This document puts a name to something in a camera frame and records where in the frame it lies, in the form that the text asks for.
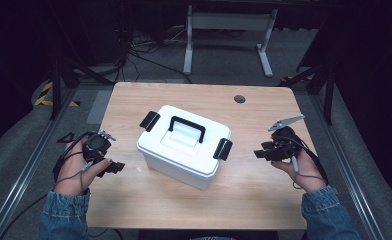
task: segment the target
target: wire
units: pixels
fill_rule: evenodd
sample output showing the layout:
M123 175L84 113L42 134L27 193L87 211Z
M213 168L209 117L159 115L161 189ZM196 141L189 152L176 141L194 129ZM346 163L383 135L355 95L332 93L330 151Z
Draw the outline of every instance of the wire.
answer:
M296 183L295 183L295 181L293 181L293 188L295 188L295 189L303 189L303 188L297 186Z
M81 171L81 170L78 171L76 174L70 176L70 177L62 178L61 180L57 181L57 182L55 183L55 186L53 186L53 189L55 189L55 187L56 187L59 183L65 181L65 180L68 180L68 179L75 178L78 174L80 174L81 193L83 193L83 192L84 192L84 189L83 189L83 188L84 188L84 187L83 187L83 178L82 178L82 176L83 176L83 171Z
M137 77L136 77L136 79L134 80L135 82L137 82L137 80L138 80L139 77L140 77L140 72L139 72L139 70L137 69L136 64L135 64L133 61L131 61L130 58L128 58L128 56L127 56L127 59L128 59L128 61L130 61L130 62L133 64L134 69L136 70L136 72L137 72L137 74L138 74Z
M108 231L108 229L105 229L103 232L101 232L101 233L99 233L99 234L97 234L97 235L91 235L91 234L89 234L89 237L92 237L92 238L97 238L97 237L100 237L100 236L102 236L104 233L106 233Z
M169 70L171 70L171 71L177 72L177 73L183 75L183 76L187 79L188 83L192 84L192 81L190 80L190 78L189 78L186 74L184 74L183 72L181 72L181 71L179 71L179 70L177 70L177 69L174 69L174 68L170 68L170 67L164 66L164 65L162 65L162 64L159 64L159 63L157 63L157 62L151 61L151 60L149 60L149 59L140 57L139 55L135 55L135 54L132 54L132 53L130 53L130 54L133 55L133 56L136 57L136 58L142 59L142 60L144 60L144 61L147 61L147 62L153 63L153 64L155 64L155 65L158 65L158 66L160 66L160 67L163 67L163 68L169 69Z
M125 82L124 67L121 68L122 80Z
M86 132L81 134L76 140L74 140L71 145L69 145L69 147L62 153L61 157L59 159L64 159L63 161L65 161L65 157L66 155L69 153L69 151L71 151L71 149L81 140L83 139L85 136L88 135L92 135L94 134L94 132Z
M273 140L274 140L274 139L277 139L277 138L289 140L289 141L293 142L294 144L296 144L296 145L300 146L301 148L303 148L303 149L305 150L305 152L312 158L312 160L314 161L314 163L316 163L315 165L317 166L318 171L320 171L321 177L311 176L311 175L303 175L303 174L300 174L299 172L296 172L296 175L299 175L299 176L301 176L301 177L318 178L318 179L324 181L325 184L328 184L327 174L326 174L326 172L324 171L324 169L323 169L322 166L321 166L320 159L318 158L317 155L315 155L315 154L308 148L308 146L306 145L306 143L305 143L302 139L300 139L300 141L302 142L302 144L300 144L298 141L296 141L296 140L294 140L294 139L292 139L292 138L283 137L283 136L274 136L274 137L272 137Z
M114 231L118 234L119 239L124 240L124 237L118 229L114 229Z
M2 240L5 235L8 233L9 229L13 226L13 224L22 216L24 215L30 208L32 208L34 205L36 205L38 202L40 202L41 200L43 200L45 197L47 196L47 194L44 194L43 196L39 197L37 200L35 200L33 203L31 203L30 205L28 205L28 207L26 207L24 210L22 210L14 219L12 219L12 221L9 223L9 225L5 228L5 230L3 231L2 235L0 236L0 240Z

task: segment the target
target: metal rail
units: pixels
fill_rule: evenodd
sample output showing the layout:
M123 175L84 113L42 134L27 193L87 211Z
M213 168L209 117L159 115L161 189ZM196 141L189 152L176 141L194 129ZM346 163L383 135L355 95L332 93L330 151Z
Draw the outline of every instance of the metal rail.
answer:
M25 190L28 187L28 184L31 181L38 165L41 162L43 154L45 153L46 147L48 145L48 141L52 136L56 126L58 125L59 120L62 118L67 106L75 95L75 89L66 89L65 95L62 100L62 108L58 113L57 117L47 124L40 140L38 141L34 151L30 155L24 169L16 180L15 184L12 186L12 189L0 208L0 237L9 223L10 218L12 217L16 207L19 204L22 196L24 195Z
M317 115L321 118L322 127L325 130L325 133L327 134L327 137L329 138L332 147L336 153L337 163L343 175L343 179L345 180L346 186L349 189L349 193L351 194L352 200L358 210L359 216L361 217L364 227L367 230L369 239L384 239L380 227L378 226L373 212L370 209L368 201L365 198L365 195L351 169L349 161L343 152L342 146L340 145L336 137L336 133L334 132L333 127L329 126L327 124L327 121L325 120L321 100L317 95L310 95L310 98Z

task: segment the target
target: hole in table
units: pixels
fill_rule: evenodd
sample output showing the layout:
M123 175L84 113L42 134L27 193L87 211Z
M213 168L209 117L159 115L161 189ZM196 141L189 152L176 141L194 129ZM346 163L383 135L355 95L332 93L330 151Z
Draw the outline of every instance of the hole in table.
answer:
M237 103L244 103L246 101L246 98L242 95L236 95L234 96L234 101L236 101Z

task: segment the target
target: jeans jacket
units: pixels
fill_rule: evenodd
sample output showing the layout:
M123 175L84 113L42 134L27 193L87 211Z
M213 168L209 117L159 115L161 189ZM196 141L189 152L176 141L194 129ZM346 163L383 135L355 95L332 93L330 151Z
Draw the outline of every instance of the jeans jacket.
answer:
M40 217L39 239L88 239L86 212L89 200L90 191L82 196L65 196L50 191ZM302 215L307 221L309 240L360 239L348 211L330 186L303 195Z

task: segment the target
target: hand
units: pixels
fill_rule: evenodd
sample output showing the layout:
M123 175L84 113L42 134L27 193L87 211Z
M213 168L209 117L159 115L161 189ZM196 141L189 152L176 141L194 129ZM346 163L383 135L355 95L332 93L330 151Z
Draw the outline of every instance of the hand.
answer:
M290 178L306 192L313 192L326 187L325 180L322 179L314 161L305 150L300 151L297 161L299 174L293 169L292 163L271 161L271 165L289 174Z
M58 182L55 185L54 192L71 196L80 195L90 186L97 174L105 170L112 163L112 159L106 158L80 173L80 170L87 164L82 153L83 145L86 140L86 138L83 138L81 141L77 142L66 155L65 158L68 159L59 172Z

